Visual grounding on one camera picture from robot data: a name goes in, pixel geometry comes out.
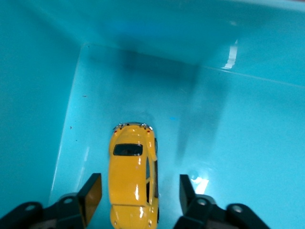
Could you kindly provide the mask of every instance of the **car rear window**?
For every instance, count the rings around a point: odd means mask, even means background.
[[[140,156],[143,146],[138,144],[118,144],[114,147],[113,155],[117,156]]]

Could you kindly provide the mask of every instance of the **yellow toy car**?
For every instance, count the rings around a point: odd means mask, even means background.
[[[147,124],[114,128],[109,145],[110,220],[115,229],[155,229],[159,221],[157,140]]]

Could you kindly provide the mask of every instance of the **teal plastic bin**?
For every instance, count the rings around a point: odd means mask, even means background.
[[[270,228],[305,222],[305,3],[0,2],[0,217],[102,173],[89,228],[112,228],[108,144],[120,122],[158,138],[160,229],[179,174]]]

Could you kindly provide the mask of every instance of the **car side window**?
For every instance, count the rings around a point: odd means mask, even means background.
[[[146,201],[149,203],[149,182],[146,184]]]
[[[149,161],[148,157],[146,158],[146,179],[150,177],[150,171],[149,171]]]

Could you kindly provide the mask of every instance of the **car hood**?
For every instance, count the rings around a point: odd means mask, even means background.
[[[141,206],[112,206],[118,225],[122,229],[145,229],[149,223],[149,208]]]
[[[120,136],[118,137],[118,140],[121,141],[121,139],[129,139],[133,140],[134,142],[145,142],[145,135],[146,132],[143,131],[143,129],[134,129],[134,128],[123,128],[121,130]]]

